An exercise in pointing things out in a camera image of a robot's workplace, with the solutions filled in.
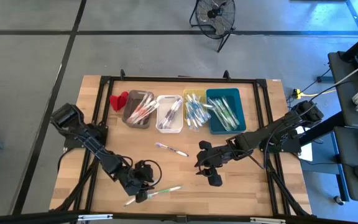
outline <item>black cable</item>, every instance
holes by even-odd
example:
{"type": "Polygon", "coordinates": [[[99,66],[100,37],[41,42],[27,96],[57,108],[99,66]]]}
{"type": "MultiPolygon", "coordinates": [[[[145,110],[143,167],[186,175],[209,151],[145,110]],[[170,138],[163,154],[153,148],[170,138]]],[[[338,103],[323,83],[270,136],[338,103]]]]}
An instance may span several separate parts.
{"type": "Polygon", "coordinates": [[[81,192],[82,188],[84,187],[85,183],[88,181],[89,177],[95,170],[98,168],[98,160],[94,159],[92,164],[88,167],[87,171],[85,172],[84,176],[78,180],[77,185],[71,191],[69,196],[63,201],[63,203],[57,207],[55,210],[58,211],[67,211],[70,208],[70,205],[73,203],[74,198],[81,192]]]}
{"type": "Polygon", "coordinates": [[[131,157],[129,157],[129,156],[122,156],[122,155],[119,155],[119,156],[121,156],[122,158],[125,158],[125,159],[129,159],[130,162],[131,162],[131,164],[129,165],[129,167],[132,168],[132,166],[134,165],[134,160],[133,160],[131,157]]]}
{"type": "Polygon", "coordinates": [[[63,157],[65,157],[66,154],[68,154],[69,152],[71,152],[71,150],[73,150],[73,148],[68,148],[68,149],[59,157],[59,161],[57,162],[57,173],[59,173],[60,163],[62,162],[63,157]]]}
{"type": "Polygon", "coordinates": [[[201,166],[203,165],[203,163],[204,163],[205,160],[210,159],[210,158],[215,157],[215,156],[218,156],[218,155],[220,155],[220,154],[221,154],[221,152],[216,153],[215,155],[208,156],[208,157],[204,158],[202,161],[200,161],[200,162],[198,163],[198,170],[200,171],[200,174],[202,174],[204,177],[212,177],[212,174],[211,174],[211,175],[205,175],[204,172],[201,171],[201,166]]]}
{"type": "MultiPolygon", "coordinates": [[[[323,76],[325,76],[329,71],[330,71],[331,68],[329,68],[327,70],[327,72],[324,72],[323,75],[321,75],[319,78],[316,79],[316,81],[314,81],[312,84],[308,85],[308,87],[306,87],[304,90],[300,91],[300,93],[303,93],[304,91],[306,91],[309,87],[311,87],[312,85],[314,85],[316,82],[318,82],[323,76]]],[[[295,97],[291,97],[292,94],[287,98],[287,101],[290,99],[290,98],[293,98],[293,100],[295,100],[295,97]]]]}
{"type": "Polygon", "coordinates": [[[158,169],[159,169],[159,171],[160,171],[160,178],[158,178],[158,181],[156,181],[156,183],[154,183],[154,184],[152,184],[152,185],[150,185],[150,186],[148,186],[148,187],[136,187],[136,186],[132,185],[133,187],[136,187],[136,188],[139,189],[139,190],[147,190],[147,189],[149,189],[150,187],[154,187],[154,186],[156,186],[156,185],[161,181],[161,179],[162,179],[162,169],[161,169],[160,165],[159,165],[157,162],[155,162],[155,161],[153,161],[153,160],[151,160],[151,159],[146,159],[146,160],[144,160],[143,162],[152,162],[152,163],[154,163],[154,164],[158,167],[158,169]]]}
{"type": "MultiPolygon", "coordinates": [[[[307,109],[306,111],[304,111],[303,113],[299,114],[298,117],[301,117],[303,116],[304,114],[306,114],[307,112],[309,112],[312,108],[314,108],[316,106],[316,104],[313,104],[309,109],[307,109]]],[[[264,151],[264,168],[266,169],[266,160],[267,160],[267,149],[269,147],[269,143],[270,143],[270,140],[272,139],[273,135],[278,131],[278,129],[281,128],[281,126],[283,126],[285,123],[281,123],[280,125],[277,126],[277,128],[275,128],[272,133],[270,134],[270,136],[268,137],[267,141],[266,141],[266,146],[265,146],[265,151],[264,151]]],[[[284,128],[283,130],[281,131],[284,131],[288,128],[291,128],[292,126],[288,126],[286,128],[284,128]]]]}
{"type": "Polygon", "coordinates": [[[305,162],[305,163],[307,163],[307,164],[309,164],[309,165],[312,165],[312,166],[314,166],[314,165],[322,165],[322,164],[325,164],[325,165],[338,165],[338,164],[340,164],[340,165],[345,165],[345,166],[354,168],[353,166],[350,166],[349,164],[345,164],[345,163],[318,162],[318,163],[312,164],[312,163],[310,163],[309,161],[306,161],[306,160],[304,160],[304,159],[299,158],[295,153],[292,153],[292,154],[293,154],[299,161],[303,161],[303,162],[305,162]]]}
{"type": "Polygon", "coordinates": [[[333,85],[333,86],[327,88],[326,90],[322,91],[321,93],[317,94],[316,96],[314,96],[312,99],[309,100],[309,102],[311,102],[311,101],[314,100],[317,96],[323,94],[324,92],[326,92],[326,91],[328,91],[328,90],[330,90],[330,89],[332,89],[332,88],[334,88],[334,87],[343,85],[343,84],[345,84],[345,83],[355,82],[355,81],[358,81],[358,79],[356,79],[356,80],[349,80],[349,81],[346,81],[346,82],[342,82],[342,83],[340,83],[340,84],[338,84],[338,85],[333,85]]]}

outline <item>black metal frame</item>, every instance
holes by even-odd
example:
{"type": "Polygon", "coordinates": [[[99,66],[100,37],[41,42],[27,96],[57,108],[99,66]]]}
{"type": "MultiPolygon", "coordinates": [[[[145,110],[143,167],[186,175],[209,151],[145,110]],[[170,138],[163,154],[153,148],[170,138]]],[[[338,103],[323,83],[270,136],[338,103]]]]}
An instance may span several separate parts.
{"type": "Polygon", "coordinates": [[[337,220],[328,220],[323,218],[316,217],[302,217],[294,215],[274,215],[272,217],[261,217],[261,216],[220,216],[220,217],[211,217],[203,215],[161,215],[161,214],[138,214],[138,213],[90,213],[86,210],[77,210],[77,211],[63,211],[63,212],[43,212],[43,213],[31,213],[23,215],[5,215],[0,216],[0,223],[9,223],[9,224],[51,224],[51,223],[64,223],[64,222],[74,222],[78,221],[78,217],[83,217],[84,215],[108,215],[110,219],[131,219],[131,220],[164,220],[164,221],[173,221],[178,223],[186,222],[196,222],[196,221],[219,221],[219,222],[256,222],[261,223],[261,219],[276,219],[276,220],[285,220],[286,224],[315,224],[315,223],[327,223],[327,224],[343,224],[343,223],[354,223],[346,221],[337,221],[337,220]]]}
{"type": "Polygon", "coordinates": [[[338,163],[338,170],[339,170],[339,174],[335,175],[336,182],[338,183],[339,196],[341,197],[342,202],[348,202],[348,201],[350,201],[350,196],[349,196],[349,192],[347,191],[345,173],[343,170],[343,166],[341,164],[341,158],[339,157],[339,149],[338,149],[338,145],[336,142],[336,137],[333,132],[331,133],[331,137],[332,137],[333,144],[334,144],[334,152],[337,157],[336,160],[338,163]]]}
{"type": "MultiPolygon", "coordinates": [[[[112,87],[115,80],[117,81],[140,81],[140,82],[205,82],[205,83],[241,83],[241,84],[251,84],[254,89],[254,96],[255,96],[255,104],[257,108],[257,116],[258,116],[258,122],[259,122],[259,128],[264,127],[264,121],[263,121],[263,115],[262,115],[262,107],[260,103],[260,96],[259,96],[259,87],[262,88],[262,91],[264,93],[264,100],[267,110],[267,116],[268,121],[271,123],[273,121],[272,118],[272,110],[270,107],[270,100],[269,100],[269,94],[267,91],[267,85],[266,80],[254,80],[254,79],[231,79],[229,72],[225,71],[222,78],[191,78],[191,77],[127,77],[125,72],[121,70],[119,77],[101,77],[99,90],[98,90],[98,96],[96,97],[96,104],[95,109],[93,112],[93,121],[96,123],[97,114],[99,111],[100,101],[101,101],[101,93],[103,92],[103,88],[106,84],[106,80],[109,81],[109,88],[108,88],[108,95],[106,97],[105,107],[103,111],[103,118],[100,124],[105,125],[107,121],[107,115],[109,111],[109,101],[108,96],[112,93],[112,87]]],[[[84,158],[82,168],[88,166],[89,159],[84,158]]],[[[281,166],[281,160],[280,157],[277,155],[275,156],[276,161],[276,167],[277,171],[279,173],[279,176],[283,180],[283,171],[281,166]]],[[[275,196],[275,189],[273,184],[273,179],[269,172],[266,172],[267,178],[268,178],[268,189],[270,193],[270,203],[272,206],[272,211],[274,215],[278,215],[278,207],[277,207],[277,199],[275,196]]],[[[89,183],[89,190],[86,198],[86,208],[85,210],[87,212],[91,211],[91,203],[93,199],[93,191],[94,187],[96,185],[96,174],[93,174],[91,176],[91,180],[89,183]]],[[[285,198],[282,196],[283,199],[283,207],[284,207],[284,213],[286,215],[289,215],[289,205],[288,202],[285,200],[285,198]]],[[[248,217],[222,217],[222,216],[214,216],[214,215],[162,215],[162,214],[125,214],[124,217],[128,218],[139,218],[139,219],[156,219],[156,220],[176,220],[177,222],[181,221],[188,221],[189,217],[192,217],[192,220],[199,220],[199,221],[222,221],[223,219],[231,220],[231,221],[239,221],[239,222],[246,222],[248,220],[248,217]]]]}

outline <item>desk leg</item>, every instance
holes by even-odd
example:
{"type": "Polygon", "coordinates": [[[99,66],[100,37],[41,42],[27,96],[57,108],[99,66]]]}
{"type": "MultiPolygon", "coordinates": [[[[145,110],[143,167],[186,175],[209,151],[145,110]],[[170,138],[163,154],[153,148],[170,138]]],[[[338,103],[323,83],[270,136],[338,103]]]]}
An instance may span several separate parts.
{"type": "Polygon", "coordinates": [[[345,126],[342,111],[328,118],[322,123],[319,123],[317,126],[307,130],[305,135],[299,138],[301,146],[304,146],[305,144],[308,144],[311,141],[318,139],[327,133],[330,133],[333,131],[335,126],[345,126]]]}
{"type": "MultiPolygon", "coordinates": [[[[338,150],[338,147],[337,147],[335,134],[331,133],[331,137],[333,139],[335,155],[337,156],[337,158],[339,158],[339,150],[338,150]]],[[[336,174],[336,181],[338,182],[340,200],[338,200],[338,198],[339,198],[338,196],[334,197],[334,200],[335,200],[336,203],[338,203],[338,205],[344,205],[345,202],[349,201],[349,193],[347,191],[345,173],[343,171],[342,164],[340,164],[339,160],[340,159],[337,159],[339,174],[336,174]]]]}

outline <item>concrete floor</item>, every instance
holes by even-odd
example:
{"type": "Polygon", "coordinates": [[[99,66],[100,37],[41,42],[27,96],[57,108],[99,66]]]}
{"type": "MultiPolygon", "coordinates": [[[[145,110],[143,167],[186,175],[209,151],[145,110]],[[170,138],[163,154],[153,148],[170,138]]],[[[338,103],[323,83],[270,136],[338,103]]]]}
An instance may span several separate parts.
{"type": "MultiPolygon", "coordinates": [[[[358,13],[358,1],[352,3],[358,13]]],[[[88,1],[79,30],[191,30],[193,4],[88,1]]],[[[79,5],[80,0],[0,0],[0,29],[71,30],[79,5]]],[[[237,30],[358,30],[344,2],[250,0],[236,1],[236,8],[237,30]]],[[[66,35],[0,35],[0,141],[5,145],[0,150],[0,215],[10,211],[67,41],[66,35]]],[[[232,36],[217,54],[218,41],[203,35],[77,36],[55,108],[75,103],[83,75],[118,75],[120,69],[128,76],[171,77],[221,77],[229,70],[233,78],[279,78],[289,94],[328,69],[327,53],[347,50],[357,41],[358,36],[232,36]]],[[[325,88],[315,85],[308,93],[325,88]]],[[[335,93],[316,102],[326,118],[340,110],[335,93]]],[[[25,213],[47,211],[62,146],[63,138],[49,128],[25,213]]],[[[358,221],[358,202],[339,208],[330,201],[339,193],[331,176],[305,173],[305,180],[315,215],[358,221]]]]}

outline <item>red object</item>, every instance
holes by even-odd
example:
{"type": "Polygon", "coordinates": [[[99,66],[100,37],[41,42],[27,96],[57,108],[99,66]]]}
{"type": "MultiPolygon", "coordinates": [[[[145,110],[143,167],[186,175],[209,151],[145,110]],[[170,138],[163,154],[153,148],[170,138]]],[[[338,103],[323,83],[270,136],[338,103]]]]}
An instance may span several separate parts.
{"type": "Polygon", "coordinates": [[[112,108],[117,112],[125,106],[128,100],[128,92],[124,91],[119,96],[110,96],[110,104],[112,108]]]}

